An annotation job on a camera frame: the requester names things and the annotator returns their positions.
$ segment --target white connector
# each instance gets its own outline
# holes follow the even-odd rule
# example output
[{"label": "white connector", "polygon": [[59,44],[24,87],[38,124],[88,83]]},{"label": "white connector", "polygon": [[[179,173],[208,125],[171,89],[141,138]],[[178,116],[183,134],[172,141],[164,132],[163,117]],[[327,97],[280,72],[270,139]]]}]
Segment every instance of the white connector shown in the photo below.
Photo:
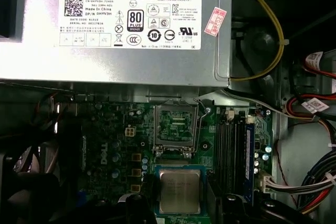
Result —
[{"label": "white connector", "polygon": [[267,181],[270,179],[274,179],[271,175],[269,175],[267,172],[265,172],[264,170],[261,170],[259,172],[258,177],[256,178],[256,187],[259,188],[259,190],[261,192],[263,192],[264,194],[271,194],[273,191],[270,188],[267,188]]}]

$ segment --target yellow cable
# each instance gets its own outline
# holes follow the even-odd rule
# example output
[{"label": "yellow cable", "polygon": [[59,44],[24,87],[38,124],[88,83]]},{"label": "yellow cable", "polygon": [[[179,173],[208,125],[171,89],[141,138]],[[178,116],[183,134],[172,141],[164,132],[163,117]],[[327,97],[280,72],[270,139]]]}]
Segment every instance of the yellow cable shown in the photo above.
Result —
[{"label": "yellow cable", "polygon": [[306,215],[306,214],[310,213],[311,211],[315,210],[316,208],[318,208],[320,204],[321,204],[321,203],[318,203],[317,205],[313,206],[312,208],[309,208],[308,210],[303,211],[303,212],[301,212],[301,213],[302,213],[303,215]]},{"label": "yellow cable", "polygon": [[283,49],[284,49],[284,45],[282,44],[284,41],[284,33],[282,32],[282,27],[280,25],[280,22],[278,20],[278,18],[276,17],[276,15],[274,14],[274,12],[271,10],[271,8],[267,5],[267,3],[264,0],[256,0],[259,2],[259,4],[262,6],[262,8],[265,10],[265,12],[267,13],[267,15],[269,16],[269,18],[271,19],[272,23],[275,26],[275,29],[277,31],[278,37],[279,37],[279,49],[278,49],[278,53],[275,56],[274,60],[272,61],[272,63],[261,73],[258,73],[254,76],[250,76],[250,77],[245,77],[245,78],[234,78],[231,77],[230,79],[233,81],[248,81],[248,80],[253,80],[253,79],[257,79],[259,77],[262,77],[268,73],[270,73],[276,66],[277,64],[280,62],[282,54],[283,54]]}]

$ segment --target red cable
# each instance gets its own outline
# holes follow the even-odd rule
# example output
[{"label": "red cable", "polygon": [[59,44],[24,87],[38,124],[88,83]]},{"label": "red cable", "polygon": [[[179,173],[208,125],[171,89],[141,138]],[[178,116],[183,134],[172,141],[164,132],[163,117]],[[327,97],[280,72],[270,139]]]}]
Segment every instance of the red cable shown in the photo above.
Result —
[{"label": "red cable", "polygon": [[331,190],[331,189],[325,189],[325,190],[323,190],[323,191],[320,193],[320,195],[319,195],[314,201],[312,201],[308,206],[306,206],[306,207],[304,208],[304,210],[308,210],[309,208],[313,207],[314,205],[316,205],[317,203],[319,203],[321,200],[323,200],[324,197],[325,197],[326,195],[328,195],[328,193],[330,192],[330,190]]}]

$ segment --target cpu socket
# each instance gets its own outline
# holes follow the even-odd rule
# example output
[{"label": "cpu socket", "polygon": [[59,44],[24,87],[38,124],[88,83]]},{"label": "cpu socket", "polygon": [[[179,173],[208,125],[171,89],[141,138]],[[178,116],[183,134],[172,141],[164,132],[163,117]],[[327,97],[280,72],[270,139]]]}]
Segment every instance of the cpu socket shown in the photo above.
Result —
[{"label": "cpu socket", "polygon": [[198,105],[174,105],[170,101],[154,107],[153,151],[160,157],[164,151],[181,151],[191,158],[195,151]]}]

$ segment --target barcode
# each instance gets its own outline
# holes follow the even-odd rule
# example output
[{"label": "barcode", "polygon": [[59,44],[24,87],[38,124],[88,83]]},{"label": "barcode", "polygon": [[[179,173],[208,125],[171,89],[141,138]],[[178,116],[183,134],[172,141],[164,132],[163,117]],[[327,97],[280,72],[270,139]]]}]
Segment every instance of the barcode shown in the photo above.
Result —
[{"label": "barcode", "polygon": [[83,0],[65,0],[64,16],[82,17],[83,16]]},{"label": "barcode", "polygon": [[318,108],[318,107],[322,106],[322,104],[318,101],[311,101],[310,105],[312,105],[315,108]]}]

